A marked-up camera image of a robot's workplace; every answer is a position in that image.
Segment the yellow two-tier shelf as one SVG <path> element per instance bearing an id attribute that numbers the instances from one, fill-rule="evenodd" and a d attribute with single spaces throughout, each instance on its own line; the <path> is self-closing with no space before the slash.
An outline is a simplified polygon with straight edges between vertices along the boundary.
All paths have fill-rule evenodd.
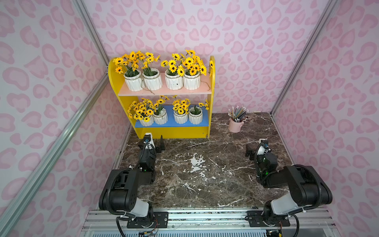
<path id="1" fill-rule="evenodd" d="M 165 95 L 169 98 L 164 103 L 164 107 L 167 111 L 168 122 L 163 125 L 158 125 L 153 122 L 150 126 L 142 126 L 141 123 L 134 119 L 129 119 L 134 131 L 139 138 L 143 138 L 146 133 L 151 133 L 154 138 L 208 138 L 210 135 L 211 117 L 213 109 L 213 97 L 215 92 L 216 82 L 216 67 L 215 58 L 210 57 L 210 63 L 207 67 L 207 74 L 201 75 L 200 87 L 196 90 L 187 90 L 183 86 L 179 90 L 169 90 L 166 85 L 165 72 L 160 72 L 162 79 L 162 88 L 150 91 L 147 89 L 144 83 L 143 62 L 139 63 L 139 71 L 142 73 L 143 89 L 141 91 L 130 91 L 127 87 L 123 75 L 115 72 L 115 65 L 112 60 L 109 62 L 108 75 L 112 89 L 115 92 L 117 99 L 119 100 L 124 112 L 127 115 L 127 109 L 133 101 L 142 102 L 143 99 L 149 99 L 153 104 L 160 99 L 161 95 Z M 189 99 L 191 108 L 193 105 L 199 102 L 209 103 L 209 110 L 204 110 L 203 121 L 199 125 L 190 123 L 189 119 L 185 124 L 177 124 L 174 120 L 173 113 L 173 96 L 177 95 L 180 100 Z"/>

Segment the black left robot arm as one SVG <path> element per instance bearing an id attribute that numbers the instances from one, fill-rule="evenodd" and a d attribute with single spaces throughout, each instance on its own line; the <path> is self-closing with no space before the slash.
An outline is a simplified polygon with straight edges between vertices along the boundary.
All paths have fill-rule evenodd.
<path id="1" fill-rule="evenodd" d="M 150 224 L 154 218 L 153 207 L 137 197 L 138 188 L 154 183 L 157 156 L 165 150 L 165 145 L 161 137 L 160 144 L 156 146 L 153 135 L 146 133 L 138 146 L 140 153 L 135 167 L 110 172 L 99 197 L 99 208 L 119 219 Z"/>

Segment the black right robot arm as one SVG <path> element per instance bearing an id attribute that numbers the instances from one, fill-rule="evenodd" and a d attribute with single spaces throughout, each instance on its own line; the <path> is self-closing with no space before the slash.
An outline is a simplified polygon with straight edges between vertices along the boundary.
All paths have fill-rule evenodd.
<path id="1" fill-rule="evenodd" d="M 330 204 L 332 192 L 312 166 L 291 165 L 277 169 L 278 157 L 267 140 L 260 140 L 257 148 L 246 146 L 245 156 L 254 163 L 256 181 L 264 188 L 287 186 L 289 193 L 266 202 L 262 221 L 273 226 L 285 216 L 293 216 L 319 206 Z"/>

